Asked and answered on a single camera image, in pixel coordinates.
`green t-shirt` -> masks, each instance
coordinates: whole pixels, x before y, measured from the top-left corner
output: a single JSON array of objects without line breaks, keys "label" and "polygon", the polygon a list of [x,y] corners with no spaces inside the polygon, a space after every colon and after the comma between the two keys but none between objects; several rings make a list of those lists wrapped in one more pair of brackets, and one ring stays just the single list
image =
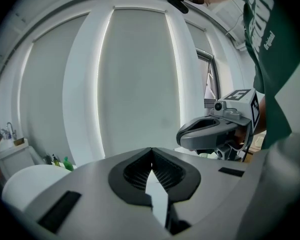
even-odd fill
[{"label": "green t-shirt", "polygon": [[265,95],[267,149],[291,133],[275,99],[300,62],[300,31],[281,0],[244,0],[245,44],[255,63],[253,87]]}]

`green bottle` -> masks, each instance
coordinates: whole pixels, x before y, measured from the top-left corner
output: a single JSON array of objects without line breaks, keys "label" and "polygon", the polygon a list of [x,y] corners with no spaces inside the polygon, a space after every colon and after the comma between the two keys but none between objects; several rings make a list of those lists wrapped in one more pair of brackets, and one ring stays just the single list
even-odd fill
[{"label": "green bottle", "polygon": [[67,170],[69,170],[69,171],[71,171],[71,172],[74,170],[74,167],[73,167],[73,165],[68,161],[68,157],[67,157],[67,156],[64,158],[63,165],[64,165],[64,168],[66,168]]}]

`faucet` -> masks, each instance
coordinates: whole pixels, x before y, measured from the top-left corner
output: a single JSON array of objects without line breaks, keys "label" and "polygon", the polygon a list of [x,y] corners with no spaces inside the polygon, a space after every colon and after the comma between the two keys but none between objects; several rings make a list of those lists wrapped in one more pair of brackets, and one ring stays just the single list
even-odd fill
[{"label": "faucet", "polygon": [[11,126],[11,131],[12,131],[12,137],[13,137],[13,140],[16,140],[17,139],[17,132],[14,130],[13,126],[12,126],[12,123],[10,122],[7,122],[6,123],[6,128],[9,129],[8,125]]}]

